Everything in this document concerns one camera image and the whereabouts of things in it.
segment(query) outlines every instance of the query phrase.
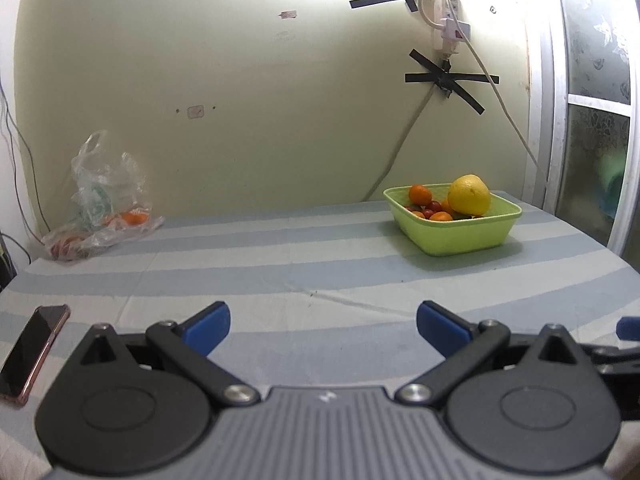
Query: blue gripper pad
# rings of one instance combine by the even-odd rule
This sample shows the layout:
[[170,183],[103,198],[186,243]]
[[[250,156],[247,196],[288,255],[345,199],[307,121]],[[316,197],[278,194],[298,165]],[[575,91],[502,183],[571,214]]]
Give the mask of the blue gripper pad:
[[616,335],[624,341],[640,341],[640,317],[621,317],[616,325]]
[[209,355],[222,343],[231,327],[231,312],[217,301],[180,325],[182,341],[201,355]]
[[434,309],[433,301],[423,301],[415,315],[418,333],[444,357],[449,357],[471,343],[468,329]]

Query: white cable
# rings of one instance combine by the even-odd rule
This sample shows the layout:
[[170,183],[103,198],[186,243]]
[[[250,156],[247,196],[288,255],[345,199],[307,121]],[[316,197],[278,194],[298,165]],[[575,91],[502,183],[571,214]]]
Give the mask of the white cable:
[[424,0],[418,0],[418,12],[420,12],[420,16],[422,17],[424,22],[431,28],[435,28],[436,30],[444,30],[445,27],[443,24],[432,22],[431,19],[427,16],[427,13],[424,12]]
[[424,107],[427,105],[427,103],[431,99],[431,96],[433,95],[433,92],[435,91],[435,89],[436,89],[436,85],[434,85],[434,84],[431,85],[431,88],[429,88],[429,91],[427,92],[427,95],[424,96],[424,99],[422,99],[422,102],[415,109],[415,112],[412,115],[411,119],[409,120],[409,122],[404,127],[404,130],[402,131],[402,134],[400,135],[400,138],[398,139],[398,142],[396,142],[396,147],[393,150],[393,153],[391,154],[391,157],[389,158],[389,161],[386,164],[384,171],[378,177],[378,179],[376,180],[376,183],[373,186],[371,186],[371,189],[369,189],[367,194],[364,196],[364,198],[362,199],[363,202],[366,202],[367,200],[369,200],[369,198],[371,198],[371,196],[378,189],[378,186],[380,186],[380,184],[382,184],[382,181],[386,178],[386,176],[391,171],[391,168],[394,166],[394,163],[396,162],[396,158],[398,158],[398,153],[400,153],[400,150],[402,149],[402,145],[404,144],[404,141],[406,140],[406,138],[408,137],[408,135],[411,132],[412,128],[414,127],[414,124],[418,120],[418,117],[420,117],[420,114],[424,110]]
[[476,52],[476,50],[471,45],[471,42],[469,41],[469,38],[466,37],[464,32],[462,32],[462,28],[460,27],[460,22],[458,21],[458,17],[456,16],[456,13],[453,11],[453,6],[451,5],[451,0],[447,0],[447,5],[449,6],[449,9],[451,10],[451,16],[453,18],[453,21],[456,23],[456,27],[458,28],[459,33],[462,35],[462,39],[465,41],[466,45],[469,47],[469,50],[471,51],[471,54],[473,54],[473,56],[476,58],[476,61],[478,62],[478,65],[480,66],[480,69],[482,70],[482,72],[486,76],[487,81],[491,85],[491,88],[494,89],[495,96],[498,98],[498,102],[500,103],[500,106],[502,107],[502,111],[504,112],[504,114],[506,115],[507,119],[511,123],[511,126],[513,126],[513,129],[516,130],[516,133],[518,134],[518,137],[520,137],[520,142],[522,142],[522,145],[524,146],[525,150],[527,150],[527,153],[529,153],[529,156],[531,157],[531,160],[533,160],[533,163],[536,165],[536,168],[538,168],[538,171],[540,172],[540,175],[542,175],[542,177],[544,178],[545,189],[549,190],[549,182],[546,180],[545,171],[538,164],[538,161],[536,160],[536,156],[531,151],[531,148],[529,147],[526,139],[520,133],[520,130],[516,126],[515,121],[513,120],[513,118],[509,114],[509,112],[507,111],[507,107],[505,106],[504,101],[502,100],[502,96],[500,95],[500,92],[498,92],[498,87],[495,85],[494,81],[491,79],[491,76],[489,75],[489,71],[486,69],[486,67],[484,66],[484,63],[480,59],[480,56],[478,56],[478,53]]

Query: blue stripe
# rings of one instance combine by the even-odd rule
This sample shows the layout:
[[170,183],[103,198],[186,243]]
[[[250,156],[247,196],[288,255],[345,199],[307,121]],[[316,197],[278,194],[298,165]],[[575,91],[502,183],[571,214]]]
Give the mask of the blue stripe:
[[4,402],[0,406],[0,428],[29,451],[47,460],[33,427],[33,419],[39,405],[40,399],[34,396],[30,396],[27,404],[21,408]]
[[15,292],[88,296],[195,296],[224,300],[229,294],[269,294],[299,290],[354,288],[458,276],[482,270],[546,262],[600,250],[582,233],[518,242],[469,254],[433,258],[417,253],[362,260],[213,269],[105,272],[41,276],[20,273],[9,285]]
[[559,323],[573,330],[640,298],[640,274],[631,267],[603,277],[522,300],[465,312],[478,322],[498,319],[514,332],[538,332],[542,323]]
[[[518,224],[535,224],[558,220],[543,211],[524,213]],[[171,253],[202,249],[223,249],[232,247],[255,247],[265,245],[295,244],[299,242],[325,242],[354,238],[375,238],[394,236],[401,233],[389,212],[387,222],[366,222],[335,226],[300,227],[273,231],[240,232],[207,236],[178,237],[162,240],[138,240],[121,244],[109,250],[107,256],[126,254]]]
[[[560,322],[572,330],[638,297],[640,276],[625,268],[591,282],[472,310],[463,316],[468,320],[499,319],[514,332],[535,333],[546,322]],[[8,319],[4,316],[0,326]],[[74,334],[74,344],[86,329],[76,325],[82,333]],[[412,320],[288,333],[232,333],[211,357],[250,383],[290,385],[376,380],[383,383],[389,378],[418,375],[442,359],[420,338]],[[32,397],[21,410],[2,405],[0,427],[29,450],[41,454],[33,433],[37,400]]]
[[545,213],[544,211],[528,211],[523,212],[522,216],[516,222],[518,225],[523,224],[543,224],[546,222],[555,222],[558,220],[553,215],[549,213]]
[[226,224],[230,222],[244,222],[251,220],[274,220],[278,218],[303,218],[305,216],[344,215],[348,213],[368,213],[388,211],[386,201],[359,202],[355,204],[323,205],[294,211],[265,211],[252,214],[238,214],[232,216],[201,217],[165,222],[166,227],[188,227],[196,225]]

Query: orange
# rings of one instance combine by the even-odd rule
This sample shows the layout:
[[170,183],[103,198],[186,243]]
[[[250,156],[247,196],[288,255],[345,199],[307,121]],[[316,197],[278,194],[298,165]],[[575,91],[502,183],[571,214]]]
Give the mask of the orange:
[[453,220],[453,216],[451,216],[446,211],[440,211],[438,213],[432,214],[429,220],[433,220],[435,222],[451,222]]
[[442,206],[442,210],[445,213],[449,213],[451,216],[455,215],[455,211],[453,211],[453,208],[449,205],[449,200],[444,199],[442,202],[440,202],[440,205]]
[[120,217],[129,225],[140,225],[149,220],[149,213],[133,209],[131,211],[120,213]]
[[409,200],[417,205],[429,205],[433,200],[433,195],[427,187],[414,184],[409,188]]

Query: phone screen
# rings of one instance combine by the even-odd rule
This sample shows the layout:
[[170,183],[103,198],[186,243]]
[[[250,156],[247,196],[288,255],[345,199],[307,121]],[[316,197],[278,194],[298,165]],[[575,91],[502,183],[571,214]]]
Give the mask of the phone screen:
[[9,397],[20,395],[42,349],[67,311],[66,305],[36,309],[0,370],[0,394]]

